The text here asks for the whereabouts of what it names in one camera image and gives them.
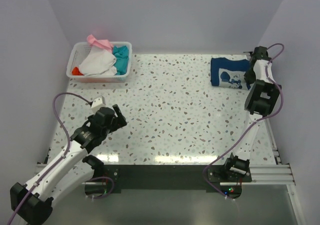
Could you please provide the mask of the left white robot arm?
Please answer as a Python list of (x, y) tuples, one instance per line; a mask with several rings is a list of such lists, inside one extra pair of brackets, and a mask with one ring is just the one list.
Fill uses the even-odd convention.
[(94, 170), (101, 161), (90, 153), (100, 146), (107, 135), (127, 125), (118, 105), (101, 107), (77, 128), (62, 151), (37, 175), (21, 184), (15, 183), (9, 191), (14, 215), (19, 215), (29, 225), (42, 225), (53, 211), (57, 197), (53, 190), (67, 173), (78, 163), (89, 165), (85, 173), (92, 179)]

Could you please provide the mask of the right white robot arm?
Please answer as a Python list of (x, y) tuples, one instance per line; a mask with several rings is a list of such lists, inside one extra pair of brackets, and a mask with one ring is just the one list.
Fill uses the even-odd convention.
[(250, 173), (251, 152), (261, 123), (271, 116), (281, 96), (281, 87), (275, 83), (272, 75), (272, 58), (269, 57), (268, 48), (256, 47), (249, 64), (249, 70), (244, 75), (244, 80), (251, 86), (244, 104), (247, 111), (244, 131), (222, 168), (224, 173), (242, 178)]

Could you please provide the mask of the blue mickey t-shirt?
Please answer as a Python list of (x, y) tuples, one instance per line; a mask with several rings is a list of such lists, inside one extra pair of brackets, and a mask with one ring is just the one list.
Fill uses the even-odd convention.
[(212, 58), (210, 61), (210, 82), (213, 87), (240, 89), (249, 91), (251, 85), (245, 81), (249, 70), (247, 59), (230, 60), (225, 57)]

